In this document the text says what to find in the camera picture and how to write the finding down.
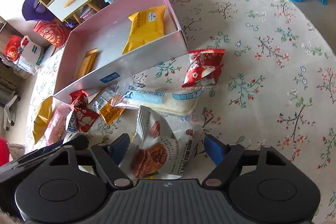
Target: white plastic bag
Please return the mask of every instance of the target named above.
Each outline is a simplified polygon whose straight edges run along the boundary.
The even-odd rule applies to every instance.
[[[25,40],[28,41],[26,46],[23,45]],[[14,64],[34,75],[36,73],[36,67],[42,62],[43,55],[44,50],[32,42],[28,36],[24,36],[21,40],[21,47],[19,48],[19,58],[14,62]]]

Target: pink snack package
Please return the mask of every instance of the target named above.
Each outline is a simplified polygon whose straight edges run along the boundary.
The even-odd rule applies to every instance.
[[[55,113],[44,132],[47,145],[51,145],[60,141],[62,134],[65,132],[65,123],[67,115],[70,113],[70,111],[71,107],[66,103],[61,103],[56,108]]]

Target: storage bin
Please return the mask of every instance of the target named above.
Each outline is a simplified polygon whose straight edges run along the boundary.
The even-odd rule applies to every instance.
[[[128,16],[166,6],[164,36],[124,55],[132,22]],[[98,48],[92,71],[74,81],[87,51]],[[169,0],[117,0],[74,29],[66,42],[55,84],[55,97],[70,103],[69,94],[84,89],[93,94],[104,87],[188,53],[181,26]]]

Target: red bag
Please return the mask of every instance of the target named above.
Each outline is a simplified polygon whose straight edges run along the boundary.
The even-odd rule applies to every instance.
[[[71,29],[55,18],[52,22],[39,21],[35,25],[34,31],[58,48],[68,39]]]
[[[215,85],[222,73],[225,50],[209,48],[188,52],[190,66],[182,87]]]
[[[22,37],[13,35],[9,39],[9,42],[6,45],[5,54],[8,57],[8,59],[13,62],[15,62],[20,56],[21,40],[22,40]],[[27,44],[28,44],[28,40],[25,40],[23,42],[23,46],[27,46]]]
[[[88,132],[94,122],[98,119],[99,114],[87,107],[88,94],[84,90],[77,90],[70,93],[71,109],[73,109],[77,129],[80,132]]]

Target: pink box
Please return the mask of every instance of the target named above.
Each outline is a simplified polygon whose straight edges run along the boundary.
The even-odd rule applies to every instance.
[[[166,5],[164,36],[127,54],[121,52],[129,37],[128,16]],[[87,51],[98,48],[92,72],[74,81]],[[69,94],[84,89],[89,94],[161,62],[188,53],[187,44],[169,0],[117,0],[74,29],[66,42],[54,97],[70,103]]]

